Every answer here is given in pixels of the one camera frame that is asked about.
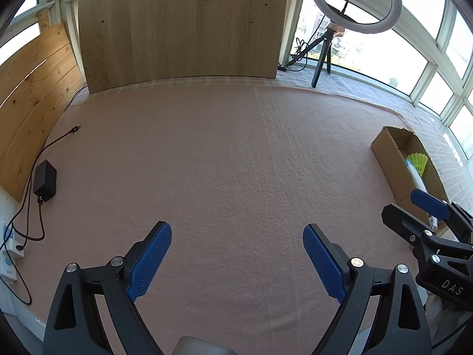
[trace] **charger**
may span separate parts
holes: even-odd
[[[56,177],[56,168],[48,160],[36,167],[33,193],[38,202],[48,201],[56,194]]]

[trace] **tree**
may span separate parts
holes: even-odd
[[[397,78],[389,79],[389,85],[391,85],[393,88],[396,88],[398,84],[399,84],[399,80]]]

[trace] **black box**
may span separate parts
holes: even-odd
[[[33,193],[41,196],[42,201],[48,201],[56,194],[57,171],[48,160],[36,167]]]

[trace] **pink fabric surface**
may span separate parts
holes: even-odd
[[[40,159],[58,170],[57,194],[46,239],[17,261],[45,321],[68,263],[105,264],[158,220],[173,242],[136,305],[167,354],[183,335],[240,355],[311,353],[338,303],[304,251],[310,222],[349,256],[417,272],[380,216],[393,195],[370,144],[406,127],[392,112],[297,88],[157,85],[87,96],[48,141],[78,123]],[[35,204],[31,219],[36,236]]]

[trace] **open brown box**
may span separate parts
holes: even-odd
[[[429,156],[417,136],[410,130],[383,127],[371,143],[371,149],[386,175],[397,204],[429,225],[427,213],[411,203],[411,192],[416,189],[416,186],[405,163],[406,157],[412,153],[423,153]],[[429,194],[439,200],[449,202],[445,188],[430,157],[422,180]],[[441,235],[446,229],[446,224],[439,220],[437,235]]]

